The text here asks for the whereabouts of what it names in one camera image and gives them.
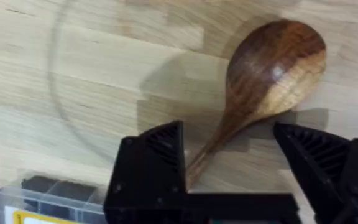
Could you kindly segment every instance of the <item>black plastic part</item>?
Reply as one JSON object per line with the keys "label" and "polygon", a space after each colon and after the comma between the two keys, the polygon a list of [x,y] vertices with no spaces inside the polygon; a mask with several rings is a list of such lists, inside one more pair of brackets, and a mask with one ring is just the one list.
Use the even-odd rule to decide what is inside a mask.
{"label": "black plastic part", "polygon": [[[73,182],[59,181],[48,177],[34,176],[22,181],[22,188],[47,195],[56,195],[63,198],[87,202],[96,191],[95,187],[76,184]],[[24,200],[27,204],[26,210],[42,215],[74,220],[78,215],[73,209],[49,203],[39,203],[32,200]]]}
{"label": "black plastic part", "polygon": [[300,223],[292,194],[188,194],[181,121],[121,142],[104,213],[108,223]]}
{"label": "black plastic part", "polygon": [[274,135],[318,223],[358,223],[358,139],[277,123]]}

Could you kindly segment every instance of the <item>wood grain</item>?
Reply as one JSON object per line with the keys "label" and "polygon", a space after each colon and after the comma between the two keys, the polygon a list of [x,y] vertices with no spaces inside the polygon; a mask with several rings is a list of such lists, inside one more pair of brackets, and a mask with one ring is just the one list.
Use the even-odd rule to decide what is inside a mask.
{"label": "wood grain", "polygon": [[298,21],[269,22],[241,42],[227,68],[226,106],[212,138],[187,167],[190,188],[219,146],[255,121],[289,110],[314,90],[326,67],[326,45]]}
{"label": "wood grain", "polygon": [[[358,1],[0,0],[1,185],[44,172],[106,186],[121,138],[173,119],[191,161],[219,124],[237,46],[279,18],[316,29],[327,66],[274,119],[358,137]],[[192,190],[293,191],[274,119],[222,146]]]}

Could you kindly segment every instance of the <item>clear plastic container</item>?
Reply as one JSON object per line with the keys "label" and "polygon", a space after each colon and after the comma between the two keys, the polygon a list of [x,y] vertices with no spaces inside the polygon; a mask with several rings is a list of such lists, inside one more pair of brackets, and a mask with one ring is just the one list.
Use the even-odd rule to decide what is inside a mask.
{"label": "clear plastic container", "polygon": [[19,213],[45,223],[107,224],[100,195],[96,187],[35,175],[0,190],[0,224],[32,223],[20,221]]}

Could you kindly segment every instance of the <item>wooden spoon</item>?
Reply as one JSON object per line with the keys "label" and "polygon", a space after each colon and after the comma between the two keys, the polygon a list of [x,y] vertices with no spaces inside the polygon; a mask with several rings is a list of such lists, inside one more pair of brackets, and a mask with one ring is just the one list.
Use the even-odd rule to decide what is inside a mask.
{"label": "wooden spoon", "polygon": [[239,130],[293,108],[310,94],[325,65],[324,40],[304,23],[280,20],[249,34],[227,68],[222,120],[211,140],[186,168],[188,188],[216,149]]}

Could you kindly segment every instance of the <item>yellow label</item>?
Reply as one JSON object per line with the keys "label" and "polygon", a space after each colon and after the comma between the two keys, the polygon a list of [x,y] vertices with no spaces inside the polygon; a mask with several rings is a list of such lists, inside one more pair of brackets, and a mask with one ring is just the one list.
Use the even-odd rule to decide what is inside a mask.
{"label": "yellow label", "polygon": [[13,220],[14,224],[79,224],[76,222],[65,221],[58,218],[46,217],[44,215],[23,211],[15,211],[13,213]]}

